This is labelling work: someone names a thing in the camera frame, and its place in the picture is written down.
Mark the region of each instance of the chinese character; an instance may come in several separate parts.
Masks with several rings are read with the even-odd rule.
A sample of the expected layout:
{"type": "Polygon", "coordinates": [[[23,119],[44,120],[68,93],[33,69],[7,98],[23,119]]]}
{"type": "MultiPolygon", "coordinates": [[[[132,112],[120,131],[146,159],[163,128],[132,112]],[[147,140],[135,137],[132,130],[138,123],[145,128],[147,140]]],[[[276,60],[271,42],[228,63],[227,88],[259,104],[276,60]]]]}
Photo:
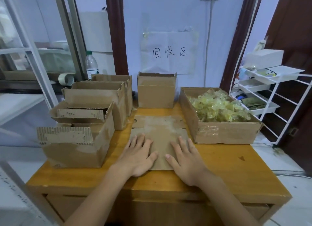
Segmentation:
{"type": "Polygon", "coordinates": [[[155,48],[155,50],[153,50],[153,56],[154,56],[154,58],[160,58],[160,49],[159,48],[155,48]]]}
{"type": "Polygon", "coordinates": [[[181,52],[180,52],[180,56],[182,57],[182,56],[185,56],[186,55],[186,53],[185,53],[185,49],[186,47],[182,47],[181,48],[181,52]]]}
{"type": "Polygon", "coordinates": [[[171,51],[172,51],[171,46],[168,46],[168,49],[167,49],[167,46],[166,46],[165,53],[167,54],[167,57],[168,57],[170,54],[172,54],[172,55],[175,55],[175,56],[176,56],[176,54],[173,54],[171,51]]]}

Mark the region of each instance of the person's left hand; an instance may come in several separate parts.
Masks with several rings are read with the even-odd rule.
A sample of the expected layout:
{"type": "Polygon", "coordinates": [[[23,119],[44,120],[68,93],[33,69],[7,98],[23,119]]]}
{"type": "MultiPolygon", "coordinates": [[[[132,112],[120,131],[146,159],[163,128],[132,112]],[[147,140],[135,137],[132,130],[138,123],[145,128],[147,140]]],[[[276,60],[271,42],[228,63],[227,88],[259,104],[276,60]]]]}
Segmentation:
{"type": "Polygon", "coordinates": [[[127,179],[131,176],[139,177],[149,170],[158,158],[158,152],[154,151],[148,156],[153,140],[147,139],[144,142],[144,138],[145,134],[142,133],[139,137],[135,136],[132,140],[129,140],[124,147],[124,151],[111,168],[127,179]]]}

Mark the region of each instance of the wooden table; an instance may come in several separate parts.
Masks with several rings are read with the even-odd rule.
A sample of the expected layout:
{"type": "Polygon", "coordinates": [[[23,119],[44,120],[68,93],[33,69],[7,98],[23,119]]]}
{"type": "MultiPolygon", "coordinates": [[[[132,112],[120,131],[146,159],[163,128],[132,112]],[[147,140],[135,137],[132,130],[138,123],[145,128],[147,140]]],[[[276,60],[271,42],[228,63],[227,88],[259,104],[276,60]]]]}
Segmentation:
{"type": "MultiPolygon", "coordinates": [[[[27,182],[66,220],[100,183],[127,141],[135,114],[181,115],[173,109],[140,108],[132,112],[125,130],[115,131],[100,169],[54,169],[45,162],[27,182]]],[[[250,145],[196,144],[208,168],[223,178],[230,191],[264,223],[291,195],[250,145]]],[[[120,192],[108,222],[121,225],[223,225],[207,197],[185,185],[173,171],[149,171],[131,178],[120,192]]]]}

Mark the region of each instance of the forearm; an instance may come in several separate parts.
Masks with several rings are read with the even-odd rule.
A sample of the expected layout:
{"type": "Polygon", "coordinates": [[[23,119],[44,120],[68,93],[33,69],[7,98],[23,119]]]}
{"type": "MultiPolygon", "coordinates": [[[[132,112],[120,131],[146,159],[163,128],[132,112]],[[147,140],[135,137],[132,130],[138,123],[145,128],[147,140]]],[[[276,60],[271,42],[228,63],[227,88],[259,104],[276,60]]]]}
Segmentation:
{"type": "Polygon", "coordinates": [[[202,178],[199,187],[208,196],[224,225],[260,225],[238,199],[228,190],[221,178],[217,176],[202,178]]]}
{"type": "Polygon", "coordinates": [[[100,185],[68,218],[64,226],[103,226],[126,181],[127,178],[122,174],[109,169],[100,185]]]}

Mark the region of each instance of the yellow object in tray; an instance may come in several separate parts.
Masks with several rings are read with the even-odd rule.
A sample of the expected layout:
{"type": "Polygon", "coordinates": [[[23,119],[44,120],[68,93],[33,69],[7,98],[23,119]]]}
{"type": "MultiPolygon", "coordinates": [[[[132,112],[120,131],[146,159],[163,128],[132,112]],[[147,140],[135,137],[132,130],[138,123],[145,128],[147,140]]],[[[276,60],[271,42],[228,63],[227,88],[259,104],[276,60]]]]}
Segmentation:
{"type": "Polygon", "coordinates": [[[229,101],[223,90],[209,89],[198,98],[188,97],[201,122],[247,122],[250,113],[239,101],[229,101]]]}

